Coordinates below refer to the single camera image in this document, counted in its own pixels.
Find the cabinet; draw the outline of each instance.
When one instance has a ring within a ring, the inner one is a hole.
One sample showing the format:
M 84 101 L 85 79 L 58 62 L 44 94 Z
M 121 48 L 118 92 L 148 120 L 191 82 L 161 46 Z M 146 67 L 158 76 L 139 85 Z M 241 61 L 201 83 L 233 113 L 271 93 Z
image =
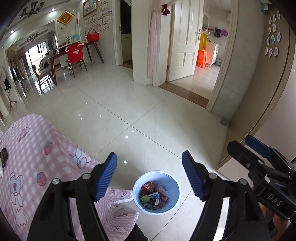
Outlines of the cabinet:
M 206 50 L 207 50 L 207 64 L 211 66 L 216 62 L 217 55 L 219 52 L 219 44 L 207 41 Z

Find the screw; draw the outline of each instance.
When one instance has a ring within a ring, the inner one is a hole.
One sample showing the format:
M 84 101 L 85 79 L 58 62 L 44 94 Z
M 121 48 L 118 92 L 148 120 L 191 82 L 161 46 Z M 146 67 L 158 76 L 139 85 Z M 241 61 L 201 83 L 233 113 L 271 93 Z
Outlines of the screw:
M 243 179 L 243 178 L 241 178 L 240 180 L 239 180 L 239 182 L 242 184 L 242 185 L 246 185 L 248 182 L 247 182 L 247 180 L 246 179 Z
M 211 173 L 209 174 L 209 178 L 210 178 L 210 179 L 216 179 L 216 178 L 217 178 L 217 175 L 216 175 L 215 173 L 211 172 Z
M 59 179 L 58 178 L 53 179 L 52 184 L 53 185 L 59 184 Z
M 82 175 L 82 178 L 83 178 L 84 180 L 90 179 L 90 177 L 91 177 L 91 175 L 90 175 L 89 173 L 84 173 L 84 174 Z
M 265 177 L 264 177 L 264 180 L 265 180 L 267 183 L 269 183 L 269 182 L 270 182 L 270 179 L 269 179 L 269 177 L 268 177 L 268 176 L 265 176 Z

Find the chandelier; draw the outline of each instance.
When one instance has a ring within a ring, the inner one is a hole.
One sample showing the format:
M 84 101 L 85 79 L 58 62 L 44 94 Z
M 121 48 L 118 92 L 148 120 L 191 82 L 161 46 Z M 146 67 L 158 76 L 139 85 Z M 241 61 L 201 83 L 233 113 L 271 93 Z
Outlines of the chandelier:
M 38 33 L 32 34 L 30 37 L 27 38 L 27 42 L 33 42 L 36 38 L 38 38 Z
M 41 2 L 39 7 L 36 8 L 38 1 L 32 0 L 31 3 L 31 10 L 30 12 L 27 12 L 28 7 L 25 7 L 22 11 L 23 13 L 20 15 L 20 19 L 24 19 L 25 17 L 31 17 L 33 14 L 39 13 L 39 10 L 43 7 L 45 2 Z

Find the red bow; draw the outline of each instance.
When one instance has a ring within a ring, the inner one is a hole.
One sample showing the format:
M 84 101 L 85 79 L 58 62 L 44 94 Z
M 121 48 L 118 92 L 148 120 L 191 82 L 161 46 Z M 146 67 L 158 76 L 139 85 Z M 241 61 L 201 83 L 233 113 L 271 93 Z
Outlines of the red bow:
M 168 10 L 168 5 L 167 4 L 163 4 L 161 6 L 163 7 L 163 9 L 161 10 L 163 15 L 167 16 L 168 14 L 170 14 L 170 11 Z

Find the framed picture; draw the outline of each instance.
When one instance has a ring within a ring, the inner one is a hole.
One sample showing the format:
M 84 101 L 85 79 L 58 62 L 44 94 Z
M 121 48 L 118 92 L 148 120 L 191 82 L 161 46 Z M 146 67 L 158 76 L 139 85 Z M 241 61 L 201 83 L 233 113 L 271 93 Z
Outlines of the framed picture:
M 103 14 L 103 16 L 104 16 L 104 15 L 107 15 L 107 14 L 108 14 L 108 9 L 107 9 L 107 8 L 104 9 L 103 12 L 102 12 L 102 14 Z
M 96 17 L 97 18 L 101 18 L 102 16 L 103 16 L 103 12 L 102 11 L 97 12 L 97 14 L 96 14 Z
M 102 20 L 103 20 L 103 23 L 108 22 L 108 16 L 104 16 L 104 17 L 102 18 Z
M 83 17 L 96 10 L 96 0 L 86 0 L 82 4 Z
M 64 25 L 68 25 L 68 23 L 74 18 L 74 14 L 68 11 L 64 11 L 63 14 L 58 18 L 58 21 Z
M 106 9 L 108 7 L 108 3 L 104 3 L 103 5 L 102 5 L 102 9 Z
M 109 28 L 109 23 L 103 24 L 103 30 L 107 30 Z
M 97 25 L 99 26 L 99 25 L 102 25 L 103 24 L 103 21 L 102 21 L 102 19 L 100 18 L 100 19 L 98 19 L 98 21 L 97 21 Z

